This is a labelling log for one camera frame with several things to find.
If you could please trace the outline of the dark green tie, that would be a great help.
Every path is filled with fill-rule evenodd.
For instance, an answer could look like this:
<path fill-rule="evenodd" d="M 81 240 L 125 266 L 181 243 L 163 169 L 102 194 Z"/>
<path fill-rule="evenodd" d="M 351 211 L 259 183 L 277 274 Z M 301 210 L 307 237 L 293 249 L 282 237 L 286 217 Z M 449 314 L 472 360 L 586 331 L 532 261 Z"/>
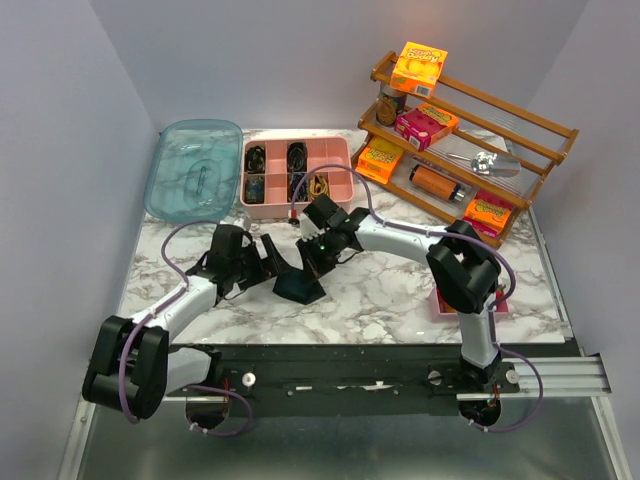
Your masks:
<path fill-rule="evenodd" d="M 273 293 L 301 305 L 309 305 L 326 295 L 317 277 L 300 269 L 280 274 L 274 284 Z"/>

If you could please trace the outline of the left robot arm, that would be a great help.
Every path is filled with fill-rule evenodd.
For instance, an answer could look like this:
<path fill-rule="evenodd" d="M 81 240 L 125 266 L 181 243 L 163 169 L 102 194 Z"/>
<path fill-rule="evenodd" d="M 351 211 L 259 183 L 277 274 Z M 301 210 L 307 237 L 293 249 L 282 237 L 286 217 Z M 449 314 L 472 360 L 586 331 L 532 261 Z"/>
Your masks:
<path fill-rule="evenodd" d="M 84 400 L 121 411 L 132 423 L 149 418 L 164 396 L 191 386 L 214 393 L 222 380 L 213 357 L 200 349 L 171 345 L 195 319 L 233 290 L 247 289 L 288 273 L 291 265 L 268 235 L 254 239 L 237 225 L 215 227 L 209 249 L 178 287 L 130 317 L 112 315 L 100 326 L 82 385 Z"/>

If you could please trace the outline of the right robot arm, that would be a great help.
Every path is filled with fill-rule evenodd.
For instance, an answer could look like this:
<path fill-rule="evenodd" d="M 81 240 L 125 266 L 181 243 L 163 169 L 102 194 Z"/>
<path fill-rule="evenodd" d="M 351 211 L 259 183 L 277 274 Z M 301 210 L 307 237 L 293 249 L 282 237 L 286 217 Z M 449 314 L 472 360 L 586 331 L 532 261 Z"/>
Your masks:
<path fill-rule="evenodd" d="M 427 266 L 441 298 L 454 309 L 461 332 L 460 379 L 480 392 L 496 380 L 501 354 L 495 345 L 490 301 L 501 267 L 496 254 L 462 221 L 428 229 L 385 220 L 366 208 L 346 212 L 325 195 L 296 216 L 304 270 L 319 278 L 346 249 L 383 252 Z"/>

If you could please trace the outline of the rolled yellow tie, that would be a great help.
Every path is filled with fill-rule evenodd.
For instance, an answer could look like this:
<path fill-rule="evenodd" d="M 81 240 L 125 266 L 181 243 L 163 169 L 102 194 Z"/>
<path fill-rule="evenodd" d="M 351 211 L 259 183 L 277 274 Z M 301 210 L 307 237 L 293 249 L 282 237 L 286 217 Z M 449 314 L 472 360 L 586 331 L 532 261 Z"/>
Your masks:
<path fill-rule="evenodd" d="M 329 180 L 326 175 L 314 174 L 309 180 L 309 198 L 316 199 L 321 195 L 330 195 Z"/>

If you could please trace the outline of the rolled dark tie front-left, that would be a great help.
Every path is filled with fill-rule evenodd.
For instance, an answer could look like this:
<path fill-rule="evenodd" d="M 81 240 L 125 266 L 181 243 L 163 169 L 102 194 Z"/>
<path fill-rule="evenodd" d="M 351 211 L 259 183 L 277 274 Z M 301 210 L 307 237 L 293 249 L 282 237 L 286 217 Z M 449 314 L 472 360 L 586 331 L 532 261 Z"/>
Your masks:
<path fill-rule="evenodd" d="M 265 199 L 265 176 L 250 175 L 245 182 L 244 199 L 247 204 L 263 204 Z"/>

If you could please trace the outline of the rolled patterned tie front-middle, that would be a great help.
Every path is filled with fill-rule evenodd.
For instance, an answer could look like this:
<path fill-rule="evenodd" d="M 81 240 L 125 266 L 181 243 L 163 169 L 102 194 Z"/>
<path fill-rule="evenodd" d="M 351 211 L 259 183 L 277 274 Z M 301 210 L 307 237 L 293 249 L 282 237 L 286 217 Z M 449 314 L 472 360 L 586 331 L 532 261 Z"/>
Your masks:
<path fill-rule="evenodd" d="M 303 172 L 292 172 L 289 174 L 287 194 L 287 199 L 289 201 L 293 199 L 295 191 L 298 191 L 296 202 L 308 201 L 308 182 L 304 179 L 304 176 L 305 174 Z"/>

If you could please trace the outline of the pink divided organizer box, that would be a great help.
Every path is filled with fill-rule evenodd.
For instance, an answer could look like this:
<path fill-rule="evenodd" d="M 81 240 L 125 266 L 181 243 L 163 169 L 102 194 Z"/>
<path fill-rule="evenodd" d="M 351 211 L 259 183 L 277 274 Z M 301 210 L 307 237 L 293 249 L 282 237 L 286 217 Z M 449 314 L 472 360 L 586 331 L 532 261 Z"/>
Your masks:
<path fill-rule="evenodd" d="M 288 194 L 287 148 L 293 142 L 304 142 L 307 148 L 307 169 L 304 179 L 308 182 L 314 174 L 326 175 L 329 180 L 331 200 L 342 207 L 347 207 L 354 197 L 352 175 L 342 170 L 342 165 L 350 164 L 348 142 L 342 137 L 316 137 L 299 139 L 267 139 L 252 140 L 245 146 L 242 160 L 242 177 L 240 202 L 248 215 L 256 220 L 285 219 L 288 216 L 290 201 Z M 245 171 L 245 153 L 255 145 L 260 145 L 266 151 L 266 171 L 264 174 L 249 174 Z M 246 179 L 250 175 L 265 176 L 265 199 L 263 204 L 247 204 L 244 199 Z M 301 210 L 311 201 L 296 202 L 296 208 Z"/>

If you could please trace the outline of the rolled black tie back-left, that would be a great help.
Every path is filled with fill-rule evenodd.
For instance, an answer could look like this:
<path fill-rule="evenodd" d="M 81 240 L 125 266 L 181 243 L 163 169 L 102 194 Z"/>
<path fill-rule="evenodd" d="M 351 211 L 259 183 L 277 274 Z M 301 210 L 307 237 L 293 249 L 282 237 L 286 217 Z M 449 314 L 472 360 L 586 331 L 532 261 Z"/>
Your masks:
<path fill-rule="evenodd" d="M 255 145 L 245 153 L 245 171 L 249 174 L 264 174 L 266 171 L 266 151 L 263 146 Z"/>

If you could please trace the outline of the rolled black tie back-middle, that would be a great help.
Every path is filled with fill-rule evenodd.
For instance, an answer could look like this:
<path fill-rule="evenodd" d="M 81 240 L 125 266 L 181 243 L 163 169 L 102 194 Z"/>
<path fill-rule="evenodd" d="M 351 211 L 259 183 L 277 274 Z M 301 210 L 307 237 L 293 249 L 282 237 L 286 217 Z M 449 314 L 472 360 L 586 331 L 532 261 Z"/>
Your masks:
<path fill-rule="evenodd" d="M 304 142 L 293 142 L 287 148 L 287 170 L 305 172 L 307 169 L 307 148 Z"/>

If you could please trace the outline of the blue transparent lid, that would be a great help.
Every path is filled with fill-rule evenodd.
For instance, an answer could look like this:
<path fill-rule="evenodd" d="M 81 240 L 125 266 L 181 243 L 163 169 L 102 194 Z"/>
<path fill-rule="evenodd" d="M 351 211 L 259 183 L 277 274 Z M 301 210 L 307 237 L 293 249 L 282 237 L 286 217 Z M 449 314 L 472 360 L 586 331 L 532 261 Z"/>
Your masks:
<path fill-rule="evenodd" d="M 192 119 L 165 128 L 146 181 L 147 213 L 172 224 L 221 221 L 236 201 L 244 138 L 227 120 Z"/>

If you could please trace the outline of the orange sponge box lower left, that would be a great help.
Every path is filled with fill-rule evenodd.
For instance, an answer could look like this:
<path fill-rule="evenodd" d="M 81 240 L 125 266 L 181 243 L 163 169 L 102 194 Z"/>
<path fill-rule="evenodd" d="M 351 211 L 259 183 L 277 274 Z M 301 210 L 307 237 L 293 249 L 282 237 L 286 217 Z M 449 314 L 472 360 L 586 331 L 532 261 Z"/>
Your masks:
<path fill-rule="evenodd" d="M 403 155 L 401 147 L 383 138 L 373 137 L 360 153 L 356 171 L 370 180 L 386 185 Z"/>

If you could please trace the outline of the orange sponge box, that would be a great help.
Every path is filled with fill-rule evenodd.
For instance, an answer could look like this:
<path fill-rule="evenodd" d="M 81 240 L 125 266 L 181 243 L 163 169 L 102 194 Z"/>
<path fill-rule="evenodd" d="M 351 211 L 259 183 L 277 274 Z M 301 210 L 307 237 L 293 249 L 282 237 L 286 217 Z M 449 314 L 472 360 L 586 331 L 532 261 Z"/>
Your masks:
<path fill-rule="evenodd" d="M 370 180 L 386 185 L 403 155 L 401 147 L 383 138 L 373 137 L 360 153 L 356 171 Z"/>
<path fill-rule="evenodd" d="M 476 231 L 496 238 L 504 230 L 513 210 L 511 203 L 488 191 L 479 190 L 467 205 L 463 220 Z"/>
<path fill-rule="evenodd" d="M 429 98 L 440 78 L 448 52 L 407 42 L 391 73 L 390 86 L 401 92 Z"/>

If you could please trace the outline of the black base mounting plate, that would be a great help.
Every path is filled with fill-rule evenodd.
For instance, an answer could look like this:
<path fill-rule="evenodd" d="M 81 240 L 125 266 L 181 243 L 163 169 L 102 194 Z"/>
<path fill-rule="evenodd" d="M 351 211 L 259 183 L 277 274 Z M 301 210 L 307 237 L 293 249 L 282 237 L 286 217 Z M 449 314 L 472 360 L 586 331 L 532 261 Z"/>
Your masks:
<path fill-rule="evenodd" d="M 179 345 L 213 357 L 213 371 L 184 392 L 202 403 L 209 388 L 228 387 L 257 417 L 458 416 L 481 425 L 496 423 L 502 400 L 497 375 L 503 361 L 517 358 L 534 371 L 534 358 L 580 357 L 574 341 L 511 344 L 485 387 L 464 381 L 457 345 Z"/>

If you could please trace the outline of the small pink tray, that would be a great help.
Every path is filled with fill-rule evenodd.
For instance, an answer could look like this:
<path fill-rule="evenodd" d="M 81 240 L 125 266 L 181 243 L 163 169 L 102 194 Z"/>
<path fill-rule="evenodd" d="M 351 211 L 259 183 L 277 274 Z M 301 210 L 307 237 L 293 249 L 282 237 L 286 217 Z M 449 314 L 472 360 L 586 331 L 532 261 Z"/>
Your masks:
<path fill-rule="evenodd" d="M 434 288 L 428 297 L 430 317 L 433 322 L 452 323 L 458 320 L 456 311 L 450 307 L 442 298 L 439 290 Z M 511 314 L 510 306 L 507 302 L 501 303 L 495 313 L 497 321 L 507 318 Z"/>

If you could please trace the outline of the orange cylindrical bottle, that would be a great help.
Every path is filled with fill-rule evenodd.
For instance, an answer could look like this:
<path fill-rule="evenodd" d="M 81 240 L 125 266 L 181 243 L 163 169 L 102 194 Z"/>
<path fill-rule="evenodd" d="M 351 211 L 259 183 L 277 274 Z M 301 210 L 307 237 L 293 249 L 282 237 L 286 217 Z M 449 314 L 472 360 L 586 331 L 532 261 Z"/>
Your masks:
<path fill-rule="evenodd" d="M 416 165 L 409 175 L 411 183 L 436 197 L 450 201 L 462 202 L 467 195 L 461 183 L 442 174 L 436 173 L 421 165 Z"/>

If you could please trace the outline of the pink sponge box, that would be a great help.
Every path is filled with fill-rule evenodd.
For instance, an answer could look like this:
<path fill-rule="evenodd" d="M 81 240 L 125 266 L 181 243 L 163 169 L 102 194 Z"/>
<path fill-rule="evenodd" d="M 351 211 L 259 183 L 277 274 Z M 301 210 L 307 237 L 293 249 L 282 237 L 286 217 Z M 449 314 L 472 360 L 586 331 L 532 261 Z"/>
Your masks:
<path fill-rule="evenodd" d="M 424 151 L 454 132 L 459 118 L 454 114 L 424 103 L 399 115 L 394 130 L 417 151 Z"/>

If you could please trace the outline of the orange sponge box lower right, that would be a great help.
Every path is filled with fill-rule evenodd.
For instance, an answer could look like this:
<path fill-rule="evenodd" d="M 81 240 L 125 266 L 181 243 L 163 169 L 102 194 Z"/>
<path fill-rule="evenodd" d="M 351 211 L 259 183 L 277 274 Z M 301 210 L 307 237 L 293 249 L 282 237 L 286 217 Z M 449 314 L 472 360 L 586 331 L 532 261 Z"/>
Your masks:
<path fill-rule="evenodd" d="M 463 220 L 476 231 L 496 238 L 504 230 L 513 210 L 511 203 L 488 191 L 479 190 L 467 205 Z"/>

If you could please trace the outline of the dark tin can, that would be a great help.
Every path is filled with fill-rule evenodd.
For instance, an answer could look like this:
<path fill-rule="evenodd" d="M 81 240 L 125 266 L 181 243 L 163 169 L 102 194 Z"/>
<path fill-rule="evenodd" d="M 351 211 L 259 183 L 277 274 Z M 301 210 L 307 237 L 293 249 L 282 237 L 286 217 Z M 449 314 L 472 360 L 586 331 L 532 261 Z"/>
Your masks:
<path fill-rule="evenodd" d="M 383 126 L 393 127 L 404 112 L 407 94 L 381 83 L 376 103 L 376 119 Z"/>

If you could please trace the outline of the wooden three-tier shelf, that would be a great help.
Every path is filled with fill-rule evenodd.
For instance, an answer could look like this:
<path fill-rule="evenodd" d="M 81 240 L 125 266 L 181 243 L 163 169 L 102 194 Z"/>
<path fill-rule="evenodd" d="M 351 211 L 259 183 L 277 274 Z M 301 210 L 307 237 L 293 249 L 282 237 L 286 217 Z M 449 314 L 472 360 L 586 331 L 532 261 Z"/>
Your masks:
<path fill-rule="evenodd" d="M 486 227 L 476 230 L 485 242 L 501 246 L 518 217 L 533 204 L 552 169 L 560 165 L 578 136 L 576 129 L 562 126 L 451 76 L 442 75 L 427 103 L 455 115 L 456 131 L 420 152 L 390 126 L 376 119 L 373 103 L 358 121 L 367 132 L 365 143 L 378 137 L 404 151 L 387 183 L 380 186 L 439 219 L 451 223 L 462 219 L 467 205 L 479 193 L 488 193 L 509 208 L 505 226 L 497 233 Z M 472 171 L 471 159 L 480 152 L 492 152 L 514 159 L 520 171 L 511 177 L 481 175 Z M 464 197 L 445 200 L 412 184 L 414 166 L 440 174 L 461 186 Z"/>

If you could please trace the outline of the metal scoop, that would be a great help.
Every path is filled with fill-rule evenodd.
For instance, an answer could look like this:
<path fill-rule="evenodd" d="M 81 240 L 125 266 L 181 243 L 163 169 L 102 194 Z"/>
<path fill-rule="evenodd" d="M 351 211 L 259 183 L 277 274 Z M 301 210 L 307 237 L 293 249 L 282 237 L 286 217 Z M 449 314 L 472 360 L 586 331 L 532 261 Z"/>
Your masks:
<path fill-rule="evenodd" d="M 450 159 L 467 161 L 471 170 L 479 176 L 510 178 L 521 172 L 520 162 L 509 154 L 481 151 L 473 157 L 467 157 L 448 152 L 446 156 Z"/>

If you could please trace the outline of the orange sponge box top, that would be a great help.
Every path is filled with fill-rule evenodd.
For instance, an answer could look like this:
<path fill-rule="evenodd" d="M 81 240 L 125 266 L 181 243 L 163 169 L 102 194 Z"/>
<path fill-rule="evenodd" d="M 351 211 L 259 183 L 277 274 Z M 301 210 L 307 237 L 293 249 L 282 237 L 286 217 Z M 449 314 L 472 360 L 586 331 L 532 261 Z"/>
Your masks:
<path fill-rule="evenodd" d="M 429 98 L 440 78 L 448 52 L 407 42 L 391 73 L 390 86 L 401 92 Z"/>

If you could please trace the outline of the aluminium frame rail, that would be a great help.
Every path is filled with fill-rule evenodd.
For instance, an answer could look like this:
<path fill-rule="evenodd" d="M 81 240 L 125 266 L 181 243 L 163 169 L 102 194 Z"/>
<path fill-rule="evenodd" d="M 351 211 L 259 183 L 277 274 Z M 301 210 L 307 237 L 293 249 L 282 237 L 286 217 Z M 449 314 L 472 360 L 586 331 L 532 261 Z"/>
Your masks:
<path fill-rule="evenodd" d="M 534 358 L 543 384 L 544 398 L 602 397 L 611 393 L 599 357 Z M 499 399 L 534 399 L 539 382 L 532 368 L 517 358 L 505 359 L 498 370 Z"/>

